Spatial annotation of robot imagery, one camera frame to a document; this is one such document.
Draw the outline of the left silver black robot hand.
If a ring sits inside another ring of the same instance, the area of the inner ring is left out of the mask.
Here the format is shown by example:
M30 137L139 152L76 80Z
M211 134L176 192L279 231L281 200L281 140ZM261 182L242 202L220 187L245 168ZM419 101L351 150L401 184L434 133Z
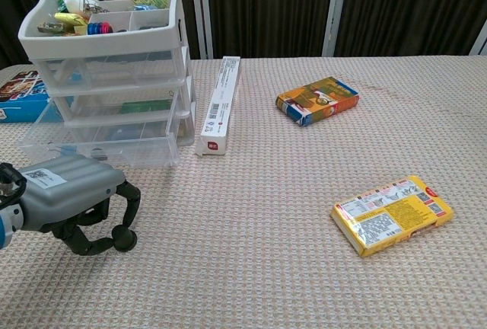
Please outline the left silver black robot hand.
M110 248L127 252L137 243L130 229L141 200L141 191L124 173L109 164L84 157L64 155L20 169L24 192L14 205L22 210L25 231L49 233L73 253L94 256ZM110 198L126 199L121 224L110 238L90 241L81 230L108 217Z

